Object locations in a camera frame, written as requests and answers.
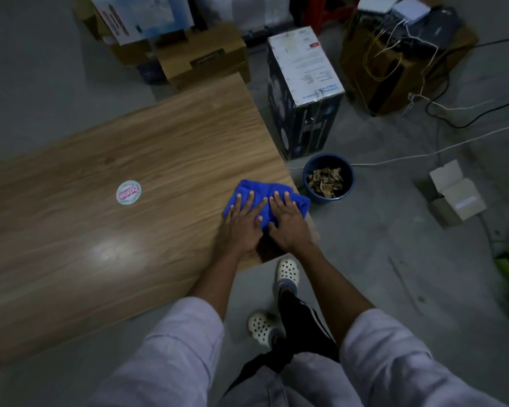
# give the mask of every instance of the black pants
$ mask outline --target black pants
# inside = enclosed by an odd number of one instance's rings
[[[338,347],[314,309],[290,291],[284,291],[280,295],[277,306],[285,327],[286,339],[277,339],[270,352],[260,354],[245,364],[228,391],[254,376],[262,366],[280,373],[292,361],[294,354],[315,353],[339,363]]]

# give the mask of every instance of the foot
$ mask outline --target foot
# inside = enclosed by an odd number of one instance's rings
[[[276,272],[277,292],[280,294],[285,289],[291,289],[292,293],[298,293],[299,269],[295,260],[284,258],[279,261]]]
[[[272,347],[273,342],[278,336],[285,337],[285,333],[280,325],[262,313],[254,313],[249,317],[247,328],[249,333],[251,333],[251,337],[269,348]]]

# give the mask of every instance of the hand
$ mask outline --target hand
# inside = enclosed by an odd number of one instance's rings
[[[258,213],[268,202],[264,199],[259,205],[251,210],[254,200],[254,191],[249,191],[249,196],[243,208],[241,208],[241,194],[236,195],[236,203],[228,210],[225,220],[225,229],[228,235],[228,243],[225,251],[237,253],[239,256],[254,250],[258,240],[262,237],[262,217]]]
[[[302,213],[296,202],[290,199],[288,191],[285,191],[284,199],[283,203],[278,191],[275,191],[273,197],[270,197],[271,212],[279,223],[279,227],[276,227],[274,223],[270,222],[270,236],[279,247],[295,255],[295,252],[311,246],[313,240]]]

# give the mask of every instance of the table top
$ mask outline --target table top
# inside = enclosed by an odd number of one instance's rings
[[[243,178],[295,188],[238,74],[0,162],[0,367],[184,296]]]

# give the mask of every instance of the blue cloth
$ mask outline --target blue cloth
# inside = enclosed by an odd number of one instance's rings
[[[243,207],[243,205],[247,201],[247,197],[249,197],[249,191],[251,190],[253,190],[255,193],[253,207],[258,205],[260,201],[262,201],[262,198],[264,197],[269,198],[270,196],[272,196],[275,191],[279,191],[281,199],[283,199],[284,192],[288,191],[290,193],[291,200],[296,201],[296,205],[298,206],[300,212],[302,213],[303,218],[305,218],[305,215],[309,210],[309,204],[311,203],[310,199],[308,199],[307,197],[294,193],[294,191],[288,185],[266,184],[259,183],[258,181],[241,180],[238,186],[236,187],[234,194],[232,194],[232,197],[228,201],[226,208],[224,209],[223,212],[224,216],[228,214],[228,210],[230,210],[230,207],[232,207],[236,203],[237,193],[241,194],[241,206]],[[275,216],[271,212],[269,203],[267,203],[264,206],[264,208],[262,208],[262,211],[259,213],[259,215],[262,216],[262,229],[265,229],[268,226],[268,224],[270,224],[270,221],[277,223],[277,218],[275,218]]]

